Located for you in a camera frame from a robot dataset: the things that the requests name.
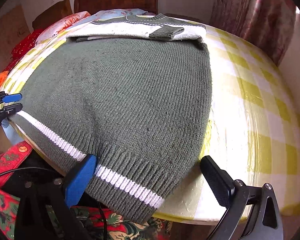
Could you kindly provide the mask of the brown cardboard box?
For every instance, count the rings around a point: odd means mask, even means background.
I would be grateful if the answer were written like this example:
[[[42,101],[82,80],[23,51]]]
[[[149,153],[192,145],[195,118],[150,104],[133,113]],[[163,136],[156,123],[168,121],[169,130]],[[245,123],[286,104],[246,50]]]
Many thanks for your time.
[[[21,5],[0,18],[0,72],[10,63],[12,49],[29,33]]]

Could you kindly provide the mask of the green and white knit sweater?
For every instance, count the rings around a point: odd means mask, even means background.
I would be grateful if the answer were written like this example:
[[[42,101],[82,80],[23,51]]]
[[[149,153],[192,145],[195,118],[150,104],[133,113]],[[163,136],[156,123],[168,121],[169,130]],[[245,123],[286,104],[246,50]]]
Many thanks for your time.
[[[212,95],[205,37],[162,14],[93,21],[31,74],[12,121],[64,171],[96,156],[87,193],[143,223],[198,161]]]

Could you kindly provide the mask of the light blue floral quilt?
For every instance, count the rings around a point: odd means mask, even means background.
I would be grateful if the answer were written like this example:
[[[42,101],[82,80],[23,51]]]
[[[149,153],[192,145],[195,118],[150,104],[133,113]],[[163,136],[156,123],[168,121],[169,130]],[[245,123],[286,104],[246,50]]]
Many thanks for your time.
[[[132,16],[132,15],[145,15],[145,16],[155,16],[155,13],[148,12],[142,9],[111,9],[111,10],[101,10],[90,16],[89,21],[100,21],[108,20],[111,18]]]

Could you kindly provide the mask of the orange pink floral pillow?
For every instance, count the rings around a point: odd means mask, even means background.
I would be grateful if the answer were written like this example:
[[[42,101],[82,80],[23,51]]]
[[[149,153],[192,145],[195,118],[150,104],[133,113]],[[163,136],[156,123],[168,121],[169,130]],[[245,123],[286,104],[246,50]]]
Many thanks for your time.
[[[41,34],[36,39],[35,45],[43,43],[48,38],[56,36],[62,30],[67,29],[68,27],[72,26],[76,22],[89,16],[91,16],[89,12],[82,11],[82,12],[77,12],[75,14],[71,14],[69,16],[62,18],[61,20],[58,20],[56,23],[50,25],[43,32],[41,32]]]

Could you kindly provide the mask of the yellow checkered bed sheet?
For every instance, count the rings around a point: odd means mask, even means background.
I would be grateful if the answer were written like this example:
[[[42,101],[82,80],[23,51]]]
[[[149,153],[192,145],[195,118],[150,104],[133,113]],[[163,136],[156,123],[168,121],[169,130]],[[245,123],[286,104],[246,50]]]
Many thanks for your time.
[[[212,104],[199,159],[210,155],[234,179],[250,186],[273,186],[280,213],[300,215],[300,115],[279,69],[256,46],[206,26]],[[70,29],[31,49],[0,90],[20,92],[30,74],[65,42]],[[198,168],[165,200],[154,217],[188,224],[215,225],[225,208]]]

